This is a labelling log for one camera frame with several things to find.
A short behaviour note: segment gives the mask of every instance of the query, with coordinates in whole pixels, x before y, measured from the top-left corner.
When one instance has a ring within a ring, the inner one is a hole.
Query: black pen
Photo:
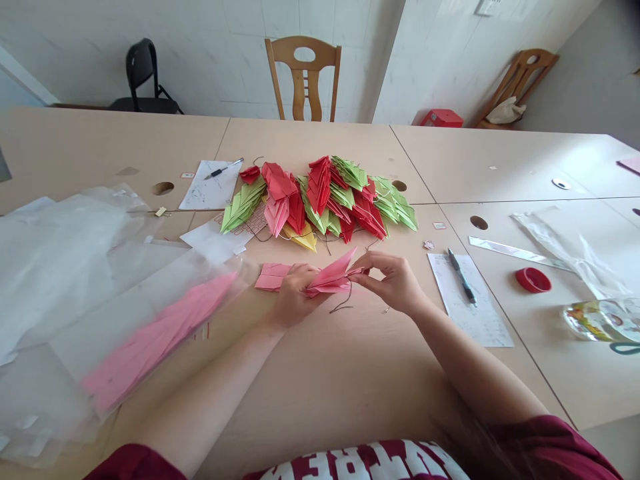
[[[242,162],[242,160],[244,160],[244,158],[241,158],[240,160],[236,160],[236,161],[235,161],[235,162],[233,162],[232,164],[227,165],[226,167],[224,167],[223,169],[218,169],[218,170],[216,170],[216,171],[214,171],[214,172],[211,172],[210,174],[208,174],[208,175],[205,177],[205,180],[206,180],[206,179],[210,179],[210,178],[217,177],[217,176],[218,176],[218,175],[220,175],[224,170],[228,169],[229,167],[234,166],[236,163],[240,163],[240,162]]]
[[[471,291],[471,287],[469,286],[469,283],[465,278],[465,274],[462,273],[462,270],[460,270],[460,264],[458,263],[458,260],[455,259],[455,255],[453,254],[451,249],[448,249],[448,250],[449,250],[449,261],[451,262],[455,272],[458,274],[458,278],[460,279],[460,282],[462,282],[462,288],[464,288],[465,293],[467,294],[467,298],[469,299],[469,301],[474,307],[478,308],[478,302],[476,302],[475,297],[473,296],[473,292]]]

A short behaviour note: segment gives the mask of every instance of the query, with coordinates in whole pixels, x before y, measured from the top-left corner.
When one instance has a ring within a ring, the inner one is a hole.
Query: maroon shirt
[[[498,446],[522,478],[623,480],[598,450],[552,415],[491,428]],[[244,480],[282,478],[466,479],[456,462],[434,443],[390,440],[298,457]],[[185,480],[160,454],[125,445],[96,467],[86,480]]]

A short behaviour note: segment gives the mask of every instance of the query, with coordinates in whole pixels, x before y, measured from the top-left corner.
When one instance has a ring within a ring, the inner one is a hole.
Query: chair back
[[[522,50],[516,54],[509,70],[491,100],[478,116],[476,125],[504,100],[516,97],[516,105],[526,104],[529,96],[547,76],[560,56],[542,49]]]
[[[282,107],[278,75],[275,70],[275,62],[286,63],[293,76],[293,119],[305,119],[305,98],[309,99],[311,107],[311,121],[322,120],[322,104],[318,92],[318,79],[320,70],[334,65],[333,71],[333,97],[331,100],[331,121],[335,118],[335,102],[338,94],[338,77],[340,75],[340,56],[342,47],[334,47],[328,43],[311,37],[286,37],[271,41],[265,39],[267,57],[271,69],[271,79],[275,90],[275,99],[278,104],[280,120],[285,119]],[[315,58],[312,61],[300,61],[295,58],[294,52],[301,47],[313,50]]]
[[[155,46],[148,38],[140,40],[127,52],[127,80],[135,111],[141,111],[135,91],[153,76],[153,95],[158,98],[158,62]]]

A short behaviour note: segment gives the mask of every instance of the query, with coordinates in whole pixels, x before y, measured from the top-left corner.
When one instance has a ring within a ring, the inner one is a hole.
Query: person
[[[406,259],[370,251],[353,265],[359,267],[362,274],[351,280],[412,318],[449,382],[487,426],[503,468],[477,478],[621,479],[602,454],[568,424],[550,415],[511,370],[430,301]],[[371,269],[380,270],[383,280],[370,277]],[[318,272],[306,264],[292,266],[274,308],[152,413],[135,443],[116,450],[86,478],[173,480],[194,476],[280,339],[328,298],[328,294],[314,298],[305,294]],[[428,440],[381,439],[306,455],[244,478],[473,478]]]

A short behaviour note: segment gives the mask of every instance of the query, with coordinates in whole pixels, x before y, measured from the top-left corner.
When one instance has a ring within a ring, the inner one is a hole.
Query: woman's right hand
[[[349,278],[374,292],[394,310],[412,317],[425,309],[434,308],[433,302],[420,288],[406,258],[380,251],[369,251],[352,266],[354,269],[360,267],[367,273],[351,275]],[[385,278],[371,278],[368,272],[372,268],[380,270]]]

